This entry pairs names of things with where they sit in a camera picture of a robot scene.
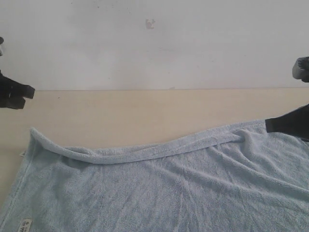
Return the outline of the light blue terry towel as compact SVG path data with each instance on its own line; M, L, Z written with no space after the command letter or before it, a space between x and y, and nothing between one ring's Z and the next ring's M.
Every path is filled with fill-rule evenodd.
M62 147L36 129L3 232L306 232L309 145L262 120L154 145Z

